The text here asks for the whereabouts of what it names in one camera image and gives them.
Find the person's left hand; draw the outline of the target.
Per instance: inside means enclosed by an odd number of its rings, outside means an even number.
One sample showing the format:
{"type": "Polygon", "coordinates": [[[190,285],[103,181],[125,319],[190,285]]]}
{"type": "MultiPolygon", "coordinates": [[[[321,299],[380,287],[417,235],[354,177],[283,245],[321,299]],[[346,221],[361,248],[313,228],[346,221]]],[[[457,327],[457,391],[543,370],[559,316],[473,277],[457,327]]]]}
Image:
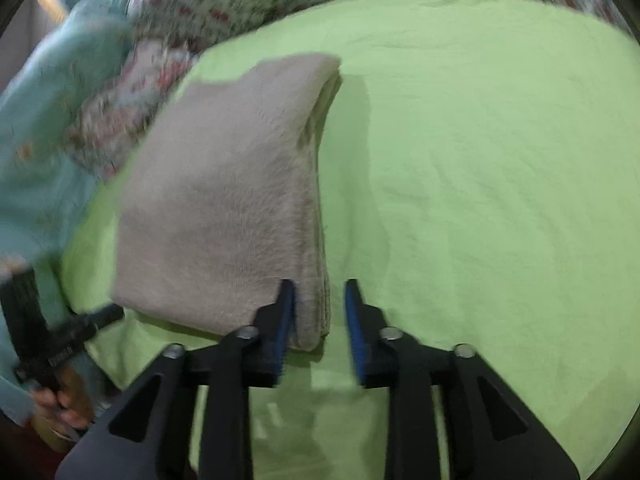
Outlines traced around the person's left hand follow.
{"type": "Polygon", "coordinates": [[[58,392],[41,387],[32,389],[37,415],[59,432],[67,432],[66,427],[88,429],[94,419],[94,408],[84,380],[73,367],[66,366],[58,372],[58,382],[58,392]]]}

